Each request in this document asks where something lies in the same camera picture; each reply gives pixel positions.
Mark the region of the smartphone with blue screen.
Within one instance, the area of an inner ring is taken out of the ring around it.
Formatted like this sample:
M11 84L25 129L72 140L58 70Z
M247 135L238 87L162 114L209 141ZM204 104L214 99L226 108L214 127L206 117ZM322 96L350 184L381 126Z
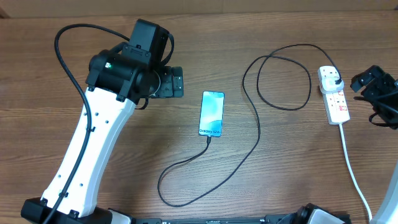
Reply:
M202 94L198 133L201 136L221 137L224 111L224 93L204 91Z

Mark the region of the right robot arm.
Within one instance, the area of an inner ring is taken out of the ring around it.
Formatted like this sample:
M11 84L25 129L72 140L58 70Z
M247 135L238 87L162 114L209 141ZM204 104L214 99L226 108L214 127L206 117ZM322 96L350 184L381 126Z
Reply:
M377 65L351 79L351 89L360 91L354 99L373 107L369 122L397 130L397 80ZM386 196L371 223L397 223L397 169L394 170Z

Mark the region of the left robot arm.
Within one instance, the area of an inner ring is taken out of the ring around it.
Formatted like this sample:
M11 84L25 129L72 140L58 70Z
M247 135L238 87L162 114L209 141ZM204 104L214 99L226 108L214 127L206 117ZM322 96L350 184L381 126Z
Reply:
M139 19L130 37L89 63L79 122L63 161L42 196L26 200L21 217L31 223L134 223L133 217L97 206L104 170L122 128L140 100L180 98L183 72L171 67L173 35Z

